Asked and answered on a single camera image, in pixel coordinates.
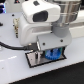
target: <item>black cable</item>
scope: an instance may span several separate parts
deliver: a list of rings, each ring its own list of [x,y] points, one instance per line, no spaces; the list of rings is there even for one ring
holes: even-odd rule
[[[8,49],[12,49],[12,50],[24,50],[25,48],[24,47],[13,47],[13,46],[9,46],[9,45],[6,45],[2,42],[0,42],[0,45],[5,47],[5,48],[8,48]]]
[[[5,47],[5,48],[11,49],[11,50],[33,50],[33,51],[38,50],[37,43],[32,43],[31,45],[24,46],[24,47],[13,47],[13,46],[9,46],[7,44],[4,44],[2,42],[0,42],[0,45],[2,47]]]

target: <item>connector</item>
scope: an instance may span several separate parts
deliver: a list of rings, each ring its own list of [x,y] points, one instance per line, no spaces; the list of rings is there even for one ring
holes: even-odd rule
[[[30,43],[28,45],[28,49],[32,50],[33,52],[39,51],[37,43]]]

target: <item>white surface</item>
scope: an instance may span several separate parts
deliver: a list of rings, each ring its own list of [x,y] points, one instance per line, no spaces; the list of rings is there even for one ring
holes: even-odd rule
[[[0,27],[0,41],[8,45],[20,46],[19,40],[15,37],[13,18],[11,14],[0,15],[0,22],[4,24],[3,27]],[[27,51],[13,51],[5,48],[0,51],[0,84],[11,83],[83,62],[84,37],[73,39],[72,43],[65,50],[66,60],[45,64],[43,66],[29,68],[25,52]]]
[[[36,23],[33,21],[33,16],[42,11],[47,11],[48,13],[48,18],[45,22],[55,22],[59,19],[61,10],[59,5],[54,5],[43,0],[37,0],[39,5],[35,6],[34,1],[36,0],[25,1],[22,3],[23,15],[29,23]]]

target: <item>screw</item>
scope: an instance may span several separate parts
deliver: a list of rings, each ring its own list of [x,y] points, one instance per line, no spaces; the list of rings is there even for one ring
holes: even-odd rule
[[[63,42],[63,39],[61,39],[60,41]]]
[[[0,26],[3,26],[3,23],[0,22]]]
[[[15,16],[14,14],[12,14],[12,16]]]
[[[45,46],[45,43],[43,43],[43,45]]]

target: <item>black component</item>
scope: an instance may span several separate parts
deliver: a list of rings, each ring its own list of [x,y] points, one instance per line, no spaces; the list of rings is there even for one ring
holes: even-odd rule
[[[48,18],[48,12],[42,11],[42,12],[34,14],[33,21],[34,22],[44,22],[47,20],[47,18]]]
[[[43,43],[43,45],[45,46],[45,43]]]
[[[64,51],[65,51],[65,47],[63,47],[63,49],[62,49],[62,57],[63,57],[63,58],[59,58],[59,59],[57,59],[57,60],[51,60],[51,61],[49,61],[49,62],[44,62],[44,63],[37,64],[37,65],[34,65],[34,66],[32,66],[32,65],[30,64],[29,58],[28,58],[28,56],[27,56],[28,53],[25,53],[25,55],[26,55],[26,58],[27,58],[29,67],[30,67],[30,68],[33,68],[33,67],[41,66],[41,65],[48,64],[48,63],[51,63],[51,62],[56,62],[56,61],[61,61],[61,60],[67,59],[66,56],[64,55]]]
[[[4,5],[0,5],[0,8],[4,8]]]
[[[19,0],[15,0],[15,2],[14,2],[14,3],[20,3],[20,2],[19,2]]]
[[[38,59],[38,53],[35,53],[35,58]]]
[[[34,5],[35,6],[39,5],[38,1],[34,1]]]
[[[63,42],[63,40],[62,40],[62,39],[61,39],[60,41],[61,41],[61,42]]]
[[[0,22],[0,26],[3,26],[3,23]]]
[[[45,51],[41,54],[41,58],[45,57]]]
[[[0,0],[0,3],[4,3],[5,2],[5,0]]]
[[[81,0],[81,7],[80,7],[81,10],[84,10],[84,0]]]
[[[14,14],[12,14],[12,16],[15,16]]]
[[[2,8],[0,8],[0,13],[3,13],[3,9]]]
[[[37,46],[37,43],[32,43],[31,45],[28,45],[28,46],[24,46],[24,47],[13,47],[13,46],[9,46],[9,45],[6,45],[2,42],[0,42],[0,45],[2,47],[5,47],[7,49],[11,49],[11,50],[33,50],[33,51],[37,51],[38,50],[38,46]]]

